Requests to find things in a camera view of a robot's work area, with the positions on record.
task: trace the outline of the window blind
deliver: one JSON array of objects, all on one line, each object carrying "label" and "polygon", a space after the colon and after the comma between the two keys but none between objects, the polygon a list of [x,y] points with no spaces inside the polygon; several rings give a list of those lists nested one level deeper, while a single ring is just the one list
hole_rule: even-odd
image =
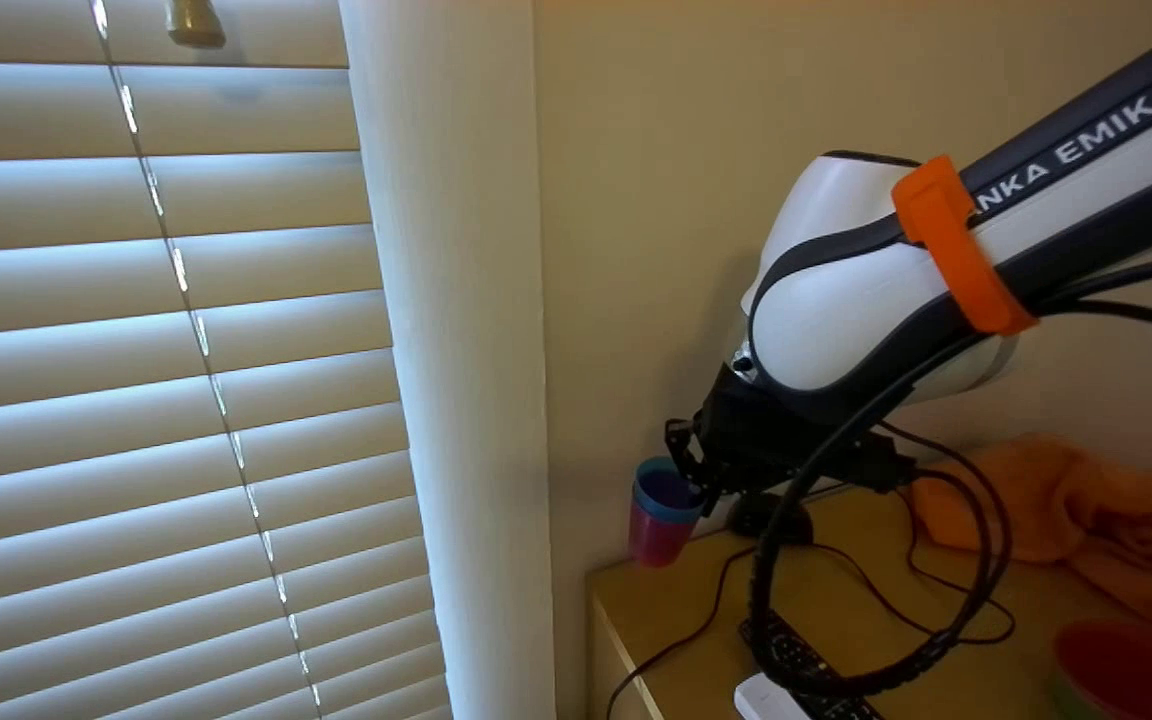
[{"label": "window blind", "polygon": [[0,0],[0,719],[448,719],[335,0]]}]

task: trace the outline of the orange cloth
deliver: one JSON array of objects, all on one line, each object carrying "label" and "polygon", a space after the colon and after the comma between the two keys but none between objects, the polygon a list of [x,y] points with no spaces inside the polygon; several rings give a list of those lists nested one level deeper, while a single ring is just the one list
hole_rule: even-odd
[{"label": "orange cloth", "polygon": [[[1130,609],[1152,620],[1152,473],[1092,457],[1060,438],[1026,434],[967,454],[1011,515],[1015,560],[1062,561]],[[973,488],[998,540],[988,498],[962,465],[945,461]],[[972,514],[947,483],[919,479],[914,506],[934,541],[977,550]]]}]

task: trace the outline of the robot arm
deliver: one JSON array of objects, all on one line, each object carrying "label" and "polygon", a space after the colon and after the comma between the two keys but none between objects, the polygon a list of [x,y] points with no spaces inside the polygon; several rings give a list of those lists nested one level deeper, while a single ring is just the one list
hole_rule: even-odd
[{"label": "robot arm", "polygon": [[[707,510],[723,493],[793,477],[882,388],[972,336],[932,256],[893,214],[892,188],[916,165],[829,152],[797,179],[741,301],[744,340],[699,412],[667,425],[670,454],[707,493]],[[1152,50],[960,176],[975,204],[968,228],[1025,306],[1151,249]],[[879,410],[987,381],[1013,347],[988,338]],[[692,434],[700,461],[687,449]],[[912,470],[870,433],[824,465],[879,491]]]}]

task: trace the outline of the orange strap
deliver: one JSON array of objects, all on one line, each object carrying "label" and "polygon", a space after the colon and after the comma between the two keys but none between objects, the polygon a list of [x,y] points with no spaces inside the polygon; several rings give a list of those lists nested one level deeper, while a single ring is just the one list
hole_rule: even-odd
[{"label": "orange strap", "polygon": [[950,295],[972,327],[1009,336],[1038,324],[1007,290],[968,229],[972,195],[948,156],[927,160],[902,177],[892,188],[892,202],[905,236],[932,253]]}]

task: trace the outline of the wooden desk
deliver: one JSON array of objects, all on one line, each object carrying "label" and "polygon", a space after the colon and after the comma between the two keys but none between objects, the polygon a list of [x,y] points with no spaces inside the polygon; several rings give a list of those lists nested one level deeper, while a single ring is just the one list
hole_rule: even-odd
[{"label": "wooden desk", "polygon": [[[942,628],[961,593],[905,569],[909,518],[899,498],[842,491],[809,503],[817,541],[851,553],[893,605],[919,623]],[[602,719],[612,688],[637,662],[698,628],[713,602],[723,560],[750,541],[727,533],[689,543],[684,555],[659,570],[632,562],[589,577],[589,717]],[[925,570],[969,584],[973,553],[922,538]],[[649,670],[636,691],[617,700],[617,720],[740,720],[736,684],[756,672],[736,626],[746,614],[751,559],[732,566],[714,624]],[[844,560],[813,548],[785,548],[778,560],[773,607],[840,673],[886,665],[922,635],[882,609]],[[916,679],[870,703],[888,720],[927,717],[1046,719],[1056,717],[1046,691],[1053,672],[1051,642],[1078,619],[1132,619],[1112,598],[1055,566],[1011,564],[995,598],[1016,615],[1016,632],[995,646],[958,646]],[[972,635],[995,634],[1006,620],[987,607]]]}]

